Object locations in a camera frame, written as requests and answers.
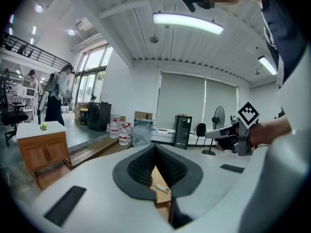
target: black office chair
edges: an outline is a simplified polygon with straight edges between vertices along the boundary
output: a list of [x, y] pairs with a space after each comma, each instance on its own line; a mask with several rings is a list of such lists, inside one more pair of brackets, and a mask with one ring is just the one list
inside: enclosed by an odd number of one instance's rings
[[14, 129], [10, 132], [4, 133], [5, 143], [7, 146], [10, 146], [9, 140], [16, 135], [17, 132], [17, 124], [23, 122], [28, 119], [28, 116], [25, 112], [19, 111], [20, 108], [25, 107], [25, 105], [21, 105], [21, 102], [13, 102], [14, 111], [8, 111], [8, 97], [6, 92], [6, 81], [9, 79], [10, 72], [6, 69], [2, 75], [0, 89], [1, 89], [1, 121], [7, 126], [10, 125], [14, 127]]

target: railing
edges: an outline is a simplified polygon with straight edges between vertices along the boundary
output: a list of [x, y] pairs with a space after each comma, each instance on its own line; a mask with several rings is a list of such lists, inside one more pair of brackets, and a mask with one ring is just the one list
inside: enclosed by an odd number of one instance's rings
[[69, 62], [8, 33], [2, 33], [0, 48], [15, 52], [16, 54], [42, 62], [57, 69], [62, 69], [65, 65], [69, 64]]

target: cardboard box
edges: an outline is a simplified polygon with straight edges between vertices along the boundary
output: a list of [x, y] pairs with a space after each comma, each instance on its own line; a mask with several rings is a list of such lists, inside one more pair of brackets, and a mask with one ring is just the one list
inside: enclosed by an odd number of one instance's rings
[[152, 113], [148, 113], [148, 112], [141, 112], [141, 111], [135, 111], [135, 116], [134, 119], [149, 119], [152, 120]]
[[80, 121], [80, 109], [81, 107], [79, 105], [76, 105], [74, 108], [74, 119], [77, 121]]
[[77, 106], [79, 106], [80, 108], [83, 108], [83, 109], [87, 109], [87, 105], [88, 103], [77, 103]]

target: window blind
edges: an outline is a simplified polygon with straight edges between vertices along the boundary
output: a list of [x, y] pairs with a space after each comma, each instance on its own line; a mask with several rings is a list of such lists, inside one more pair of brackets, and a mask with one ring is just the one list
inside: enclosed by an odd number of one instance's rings
[[231, 124], [230, 116], [237, 110], [237, 89], [224, 83], [207, 80], [206, 104], [203, 122], [207, 130], [213, 129], [212, 117], [218, 106], [225, 111], [225, 126]]
[[202, 121], [205, 79], [163, 73], [158, 99], [155, 125], [161, 129], [174, 129], [175, 115], [192, 117], [191, 129]]

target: fluorescent ceiling light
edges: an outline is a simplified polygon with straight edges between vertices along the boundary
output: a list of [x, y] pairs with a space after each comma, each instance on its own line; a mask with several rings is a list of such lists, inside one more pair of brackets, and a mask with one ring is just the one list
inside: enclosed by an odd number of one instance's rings
[[37, 27], [34, 26], [34, 27], [33, 27], [33, 34], [35, 34], [36, 31], [37, 31]]
[[40, 4], [37, 4], [37, 5], [35, 6], [35, 10], [36, 10], [38, 13], [41, 13], [42, 10], [43, 10], [43, 8], [42, 8], [42, 6], [41, 6]]
[[267, 61], [267, 59], [264, 56], [261, 56], [258, 58], [259, 62], [263, 64], [265, 68], [268, 69], [269, 72], [271, 72], [272, 75], [276, 75], [277, 72], [274, 69], [274, 67]]
[[74, 31], [72, 29], [68, 29], [68, 34], [74, 35]]
[[155, 24], [183, 25], [202, 29], [211, 33], [215, 33], [217, 35], [220, 35], [224, 30], [222, 26], [217, 25], [213, 22], [179, 14], [155, 13], [153, 14], [153, 20]]
[[13, 24], [13, 21], [14, 21], [14, 15], [11, 15], [11, 17], [10, 17], [10, 23]]

